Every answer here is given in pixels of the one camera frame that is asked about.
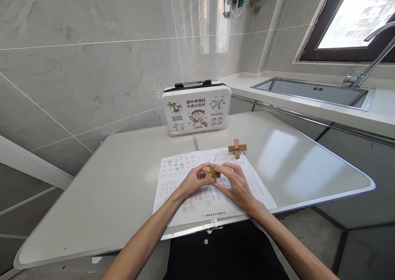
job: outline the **wire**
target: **wire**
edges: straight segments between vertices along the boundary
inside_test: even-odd
[[[232,2],[230,2],[230,15],[232,15],[233,18],[237,18],[238,16],[240,16],[240,15],[242,14],[243,9],[244,9],[244,5],[246,4],[246,1],[247,1],[247,0],[243,0],[242,9],[240,10],[240,12],[239,12],[238,15],[235,15],[235,14],[233,13]]]

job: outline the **window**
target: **window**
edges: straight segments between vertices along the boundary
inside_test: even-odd
[[[378,16],[386,15],[390,11],[392,6],[393,6],[393,4],[386,4],[386,5],[379,6],[379,14],[378,14]]]
[[[327,0],[300,61],[373,61],[395,35],[395,28],[364,39],[395,21],[395,2],[389,0]],[[395,62],[395,50],[383,60]]]

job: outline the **cartoon cow illustration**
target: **cartoon cow illustration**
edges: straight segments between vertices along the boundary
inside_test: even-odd
[[[208,124],[203,119],[205,113],[206,112],[201,109],[196,109],[192,112],[192,115],[189,116],[189,118],[191,121],[193,121],[193,128],[201,128],[202,125],[205,127],[208,126]]]

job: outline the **white suitcase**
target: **white suitcase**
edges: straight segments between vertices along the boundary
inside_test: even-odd
[[[225,129],[231,91],[219,81],[196,81],[166,88],[162,100],[170,135]]]

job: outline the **countertop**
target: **countertop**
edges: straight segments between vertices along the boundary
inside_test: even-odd
[[[376,88],[376,93],[369,111],[361,111],[251,88],[251,86],[271,79],[274,76],[317,82],[333,82],[334,78],[332,76],[326,78],[325,76],[310,74],[281,74],[263,73],[262,75],[258,75],[257,78],[243,77],[242,74],[236,74],[221,78],[220,81],[226,83],[232,89],[232,94],[236,96],[251,98],[279,108],[289,109],[308,116],[329,120],[395,139],[395,89]]]
[[[376,187],[366,174],[266,111],[231,115],[226,129],[210,133],[170,137],[168,127],[117,133],[105,139],[31,233],[14,266],[24,269],[123,248],[152,215],[163,158],[227,147],[235,137],[247,144],[245,156],[278,206],[272,213]],[[168,227],[161,239],[246,219],[214,215]]]

